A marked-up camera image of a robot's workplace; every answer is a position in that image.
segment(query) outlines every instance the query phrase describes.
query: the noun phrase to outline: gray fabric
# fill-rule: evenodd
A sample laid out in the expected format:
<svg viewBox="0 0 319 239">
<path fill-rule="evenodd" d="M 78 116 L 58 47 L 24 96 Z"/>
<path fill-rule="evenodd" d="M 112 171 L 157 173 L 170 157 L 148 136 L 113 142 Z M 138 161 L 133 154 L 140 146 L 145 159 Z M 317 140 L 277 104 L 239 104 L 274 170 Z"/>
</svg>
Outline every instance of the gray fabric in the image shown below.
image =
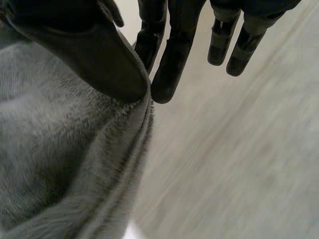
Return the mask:
<svg viewBox="0 0 319 239">
<path fill-rule="evenodd" d="M 149 90 L 121 104 L 39 45 L 0 40 L 1 239 L 122 238 L 151 104 Z"/>
</svg>

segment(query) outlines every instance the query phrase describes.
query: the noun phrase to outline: gray fleece cloth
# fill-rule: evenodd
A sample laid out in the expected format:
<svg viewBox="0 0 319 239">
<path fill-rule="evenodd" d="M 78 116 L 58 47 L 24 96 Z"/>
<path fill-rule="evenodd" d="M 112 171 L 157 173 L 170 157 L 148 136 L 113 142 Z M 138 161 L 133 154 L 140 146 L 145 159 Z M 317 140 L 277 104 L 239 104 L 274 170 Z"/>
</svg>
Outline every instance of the gray fleece cloth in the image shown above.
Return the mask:
<svg viewBox="0 0 319 239">
<path fill-rule="evenodd" d="M 152 129 L 150 91 L 121 104 L 0 28 L 1 239 L 121 239 Z"/>
</svg>

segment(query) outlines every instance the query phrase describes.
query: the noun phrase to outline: cloth fold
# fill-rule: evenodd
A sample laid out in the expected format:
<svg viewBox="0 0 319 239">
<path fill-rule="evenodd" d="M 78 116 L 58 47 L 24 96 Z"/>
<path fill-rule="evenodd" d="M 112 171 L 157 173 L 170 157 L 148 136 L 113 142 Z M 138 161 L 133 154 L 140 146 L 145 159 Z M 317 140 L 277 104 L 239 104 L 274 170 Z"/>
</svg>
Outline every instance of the cloth fold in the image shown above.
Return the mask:
<svg viewBox="0 0 319 239">
<path fill-rule="evenodd" d="M 149 89 L 122 104 L 2 24 L 0 238 L 122 238 L 152 121 Z"/>
</svg>

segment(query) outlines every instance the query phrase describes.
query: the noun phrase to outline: light gray floor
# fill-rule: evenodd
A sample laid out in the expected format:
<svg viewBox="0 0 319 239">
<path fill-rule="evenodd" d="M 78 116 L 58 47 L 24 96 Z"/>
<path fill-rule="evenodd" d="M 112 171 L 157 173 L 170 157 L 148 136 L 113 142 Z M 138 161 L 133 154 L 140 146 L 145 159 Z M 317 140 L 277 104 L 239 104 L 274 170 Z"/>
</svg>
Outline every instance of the light gray floor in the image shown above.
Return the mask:
<svg viewBox="0 0 319 239">
<path fill-rule="evenodd" d="M 137 5 L 118 2 L 133 41 Z M 232 78 L 206 62 L 205 6 L 177 93 L 156 105 L 134 213 L 149 239 L 319 238 L 318 12 L 303 0 Z"/>
</svg>

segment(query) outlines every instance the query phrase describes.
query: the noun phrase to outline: black robotic finger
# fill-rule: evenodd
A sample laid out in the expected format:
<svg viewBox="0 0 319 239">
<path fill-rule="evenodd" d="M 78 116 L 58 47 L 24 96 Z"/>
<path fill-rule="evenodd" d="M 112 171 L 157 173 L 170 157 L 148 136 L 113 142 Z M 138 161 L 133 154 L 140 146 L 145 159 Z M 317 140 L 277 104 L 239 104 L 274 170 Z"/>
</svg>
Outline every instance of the black robotic finger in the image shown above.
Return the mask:
<svg viewBox="0 0 319 239">
<path fill-rule="evenodd" d="M 283 14 L 281 12 L 263 18 L 245 14 L 244 24 L 227 64 L 226 71 L 229 75 L 239 76 L 243 73 L 267 29 Z"/>
<path fill-rule="evenodd" d="M 233 3 L 223 7 L 211 5 L 214 10 L 215 22 L 212 28 L 207 60 L 214 66 L 220 66 L 225 60 L 241 9 Z"/>
<path fill-rule="evenodd" d="M 138 0 L 142 28 L 137 36 L 135 51 L 146 71 L 151 72 L 163 40 L 167 2 L 166 0 Z"/>
<path fill-rule="evenodd" d="M 86 15 L 89 16 L 86 25 L 74 28 L 71 22 L 64 25 L 64 21 L 57 19 L 56 17 L 61 16 L 58 12 L 46 15 L 46 10 L 50 12 L 50 9 L 48 5 L 41 5 L 41 2 L 28 12 L 23 11 L 23 8 L 30 9 L 31 1 L 26 6 L 19 5 L 18 0 L 6 1 L 10 5 L 5 8 L 5 17 L 11 26 L 63 60 L 94 89 L 124 102 L 135 102 L 145 95 L 147 79 L 131 52 L 133 50 L 123 41 L 114 24 L 103 14 L 104 11 L 96 2 L 96 8 L 92 8 L 91 13 L 87 12 L 87 8 L 83 9 L 85 15 L 79 13 L 81 10 L 76 14 L 69 12 L 70 15 L 75 14 L 75 18 L 84 18 L 83 21 Z M 16 5 L 19 6 L 19 11 L 12 11 L 17 9 Z M 42 18 L 48 19 L 49 15 L 52 19 L 42 21 Z M 113 17 L 120 23 L 119 14 Z"/>
<path fill-rule="evenodd" d="M 169 102 L 177 88 L 190 53 L 198 18 L 205 0 L 169 0 L 171 31 L 151 85 L 155 102 Z"/>
<path fill-rule="evenodd" d="M 179 32 L 171 30 L 167 45 L 152 85 L 152 99 L 159 103 L 169 102 L 175 93 L 194 39 L 195 30 Z"/>
</svg>

